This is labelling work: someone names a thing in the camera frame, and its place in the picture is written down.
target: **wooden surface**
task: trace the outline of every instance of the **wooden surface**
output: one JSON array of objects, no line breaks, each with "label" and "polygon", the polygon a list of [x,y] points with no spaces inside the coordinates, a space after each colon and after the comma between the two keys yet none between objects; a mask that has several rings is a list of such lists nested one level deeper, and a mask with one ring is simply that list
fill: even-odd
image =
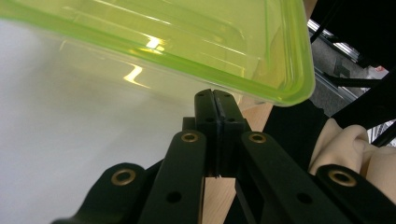
[{"label": "wooden surface", "polygon": [[[272,107],[270,104],[262,104],[242,110],[242,115],[247,119],[252,131],[262,132]],[[224,222],[235,197],[234,184],[233,178],[210,177],[205,180],[204,224]]]}]

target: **translucent green container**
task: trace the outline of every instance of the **translucent green container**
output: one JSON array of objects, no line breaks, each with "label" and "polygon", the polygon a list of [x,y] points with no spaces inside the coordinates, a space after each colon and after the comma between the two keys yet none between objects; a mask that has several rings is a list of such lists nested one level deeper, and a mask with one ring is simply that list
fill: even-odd
[{"label": "translucent green container", "polygon": [[315,87],[301,0],[0,0],[0,17],[275,105],[298,104]]}]

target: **beige fabric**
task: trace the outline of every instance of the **beige fabric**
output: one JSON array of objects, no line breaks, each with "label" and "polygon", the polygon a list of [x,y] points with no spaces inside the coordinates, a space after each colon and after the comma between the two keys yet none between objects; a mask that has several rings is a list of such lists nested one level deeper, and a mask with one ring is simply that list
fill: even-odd
[{"label": "beige fabric", "polygon": [[363,127],[352,125],[343,130],[329,119],[315,145],[309,173],[314,175],[326,164],[342,165],[361,174],[396,203],[396,148],[370,145]]}]

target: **black linkage arm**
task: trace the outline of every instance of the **black linkage arm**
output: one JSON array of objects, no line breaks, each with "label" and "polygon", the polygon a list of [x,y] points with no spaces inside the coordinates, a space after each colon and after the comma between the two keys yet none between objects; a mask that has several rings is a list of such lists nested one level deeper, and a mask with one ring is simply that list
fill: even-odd
[{"label": "black linkage arm", "polygon": [[78,212],[55,224],[201,223],[205,177],[236,178],[248,223],[396,223],[396,207],[347,168],[312,178],[268,134],[251,132],[231,94],[201,91],[163,161],[104,172]]}]

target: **screw hole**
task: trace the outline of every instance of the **screw hole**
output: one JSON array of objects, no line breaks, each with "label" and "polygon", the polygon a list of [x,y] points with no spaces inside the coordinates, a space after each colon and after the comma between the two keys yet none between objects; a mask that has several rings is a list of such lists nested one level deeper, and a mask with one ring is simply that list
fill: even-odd
[{"label": "screw hole", "polygon": [[198,140],[198,135],[195,133],[185,133],[181,136],[181,140],[184,142],[196,142]]},{"label": "screw hole", "polygon": [[306,193],[298,193],[297,194],[297,199],[301,203],[306,203],[306,204],[311,204],[313,202],[311,196],[309,196]]},{"label": "screw hole", "polygon": [[264,143],[267,140],[264,135],[258,133],[251,134],[248,138],[255,143]]},{"label": "screw hole", "polygon": [[135,171],[131,169],[121,169],[111,176],[111,183],[116,186],[125,186],[133,182],[135,178]]},{"label": "screw hole", "polygon": [[341,170],[331,170],[329,177],[335,183],[345,187],[355,187],[358,184],[352,175]]},{"label": "screw hole", "polygon": [[178,203],[181,200],[181,194],[178,191],[173,191],[168,193],[168,195],[166,196],[166,201],[168,201],[169,203]]}]

